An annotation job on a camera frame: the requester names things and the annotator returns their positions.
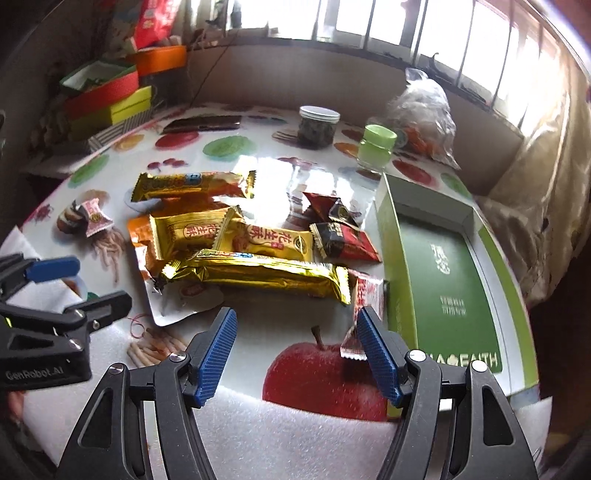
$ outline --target blue ridged rubber tip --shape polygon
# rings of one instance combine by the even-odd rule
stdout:
[[[402,391],[398,382],[396,364],[364,309],[357,314],[357,337],[363,345],[380,392],[392,405],[399,407],[402,402]]]
[[[205,402],[215,395],[230,350],[232,350],[232,345],[236,340],[237,330],[236,312],[229,310],[197,369],[199,372],[199,386],[195,392],[195,402],[199,407],[203,407]]]
[[[69,257],[50,258],[33,263],[25,271],[27,280],[41,283],[58,278],[75,277],[80,271],[80,260],[73,255]]]

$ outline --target silver screw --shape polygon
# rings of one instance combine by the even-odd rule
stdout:
[[[82,350],[82,344],[80,343],[79,340],[75,339],[75,338],[70,338],[70,341],[68,342],[70,347],[73,348],[74,350]]]
[[[410,350],[408,356],[415,362],[424,362],[427,355],[422,350]]]
[[[123,371],[123,364],[113,364],[109,367],[109,373],[111,375],[119,375]]]
[[[185,360],[187,358],[187,354],[185,352],[173,352],[168,356],[168,358],[170,358],[171,362],[178,363]]]
[[[482,360],[474,360],[472,362],[472,368],[477,372],[486,372],[486,369],[488,369],[488,367]]]

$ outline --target clear plastic bag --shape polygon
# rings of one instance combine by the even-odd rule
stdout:
[[[443,88],[418,69],[406,69],[408,86],[390,101],[384,126],[398,134],[395,149],[460,169],[453,158],[456,124]]]

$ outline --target yellow box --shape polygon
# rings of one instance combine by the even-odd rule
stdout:
[[[149,110],[152,101],[152,87],[136,90],[129,97],[89,115],[70,121],[72,140],[85,140],[97,132],[118,124],[138,113]]]

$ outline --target plastic jar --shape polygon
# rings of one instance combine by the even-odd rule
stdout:
[[[396,134],[381,125],[366,125],[357,161],[362,167],[382,171],[392,157]]]
[[[300,116],[298,142],[314,148],[332,145],[340,113],[321,106],[307,105],[300,107]]]

